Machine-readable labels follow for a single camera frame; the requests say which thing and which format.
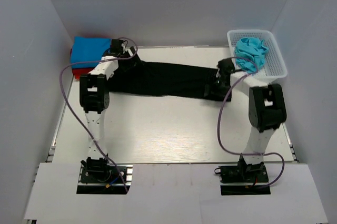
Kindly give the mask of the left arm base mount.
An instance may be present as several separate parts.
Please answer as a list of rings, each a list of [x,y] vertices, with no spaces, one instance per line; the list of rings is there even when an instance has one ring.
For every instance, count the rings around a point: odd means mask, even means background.
[[[132,165],[113,165],[104,158],[81,161],[78,195],[126,195],[132,182]]]

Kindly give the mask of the black t shirt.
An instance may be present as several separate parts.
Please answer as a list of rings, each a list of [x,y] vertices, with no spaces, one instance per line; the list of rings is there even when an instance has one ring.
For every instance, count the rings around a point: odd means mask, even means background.
[[[217,69],[181,64],[144,62],[108,80],[109,91],[141,96],[177,96],[223,101],[204,97],[207,77]]]

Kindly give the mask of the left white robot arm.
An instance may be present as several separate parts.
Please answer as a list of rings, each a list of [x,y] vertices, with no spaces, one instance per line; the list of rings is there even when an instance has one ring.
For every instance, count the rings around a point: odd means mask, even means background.
[[[97,66],[80,76],[80,105],[84,110],[89,132],[88,157],[107,158],[104,136],[105,112],[110,104],[108,80],[124,74],[141,63],[136,45],[128,47],[129,38],[112,39]]]

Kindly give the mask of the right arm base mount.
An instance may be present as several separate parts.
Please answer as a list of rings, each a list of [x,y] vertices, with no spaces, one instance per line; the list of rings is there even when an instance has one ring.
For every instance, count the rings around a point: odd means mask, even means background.
[[[220,177],[223,196],[269,195],[269,178],[263,162],[247,164],[240,158],[236,165],[219,166],[214,173]]]

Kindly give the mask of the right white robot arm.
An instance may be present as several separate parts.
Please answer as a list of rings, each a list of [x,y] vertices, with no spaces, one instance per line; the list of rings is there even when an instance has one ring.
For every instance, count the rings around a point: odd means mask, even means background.
[[[242,69],[236,69],[232,57],[217,64],[217,73],[212,75],[205,86],[204,96],[223,100],[217,119],[217,140],[227,153],[241,156],[244,164],[238,167],[238,176],[244,181],[252,180],[257,169],[255,165],[264,162],[266,148],[275,131],[286,121],[286,107],[283,90],[279,84],[267,84]],[[243,152],[233,152],[225,148],[221,141],[221,118],[223,109],[232,100],[232,90],[237,89],[249,99],[248,117],[251,131]]]

